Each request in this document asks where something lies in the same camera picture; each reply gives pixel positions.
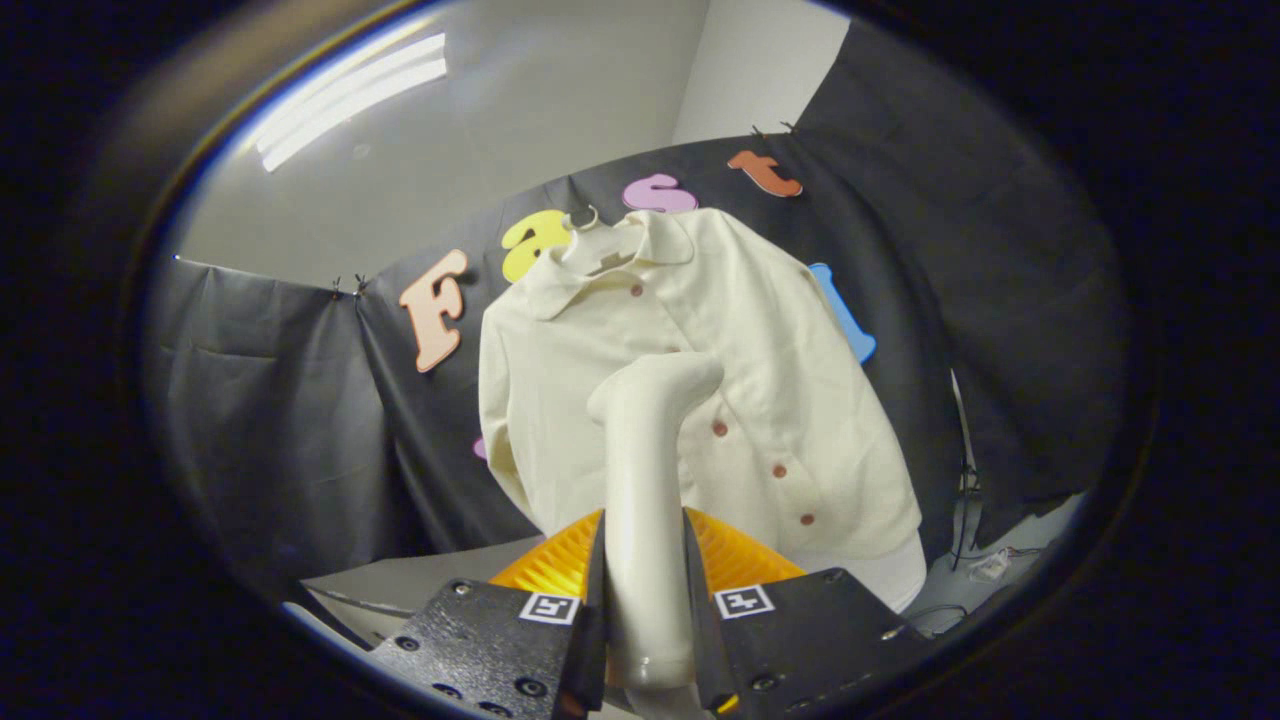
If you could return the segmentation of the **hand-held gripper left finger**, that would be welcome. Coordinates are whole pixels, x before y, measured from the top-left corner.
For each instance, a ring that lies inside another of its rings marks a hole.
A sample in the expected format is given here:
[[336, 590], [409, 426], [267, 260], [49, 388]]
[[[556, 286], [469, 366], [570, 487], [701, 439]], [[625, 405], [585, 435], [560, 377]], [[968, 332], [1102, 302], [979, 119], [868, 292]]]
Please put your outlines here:
[[449, 579], [371, 661], [465, 717], [588, 717], [605, 689], [604, 524], [593, 511], [490, 580]]

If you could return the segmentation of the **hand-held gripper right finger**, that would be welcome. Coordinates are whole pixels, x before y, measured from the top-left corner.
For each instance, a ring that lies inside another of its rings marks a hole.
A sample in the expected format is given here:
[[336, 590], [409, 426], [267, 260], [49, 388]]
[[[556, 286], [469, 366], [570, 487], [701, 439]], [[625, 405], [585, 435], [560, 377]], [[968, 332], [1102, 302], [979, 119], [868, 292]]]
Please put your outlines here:
[[851, 719], [931, 642], [849, 570], [804, 571], [696, 509], [684, 520], [695, 683], [716, 719]]

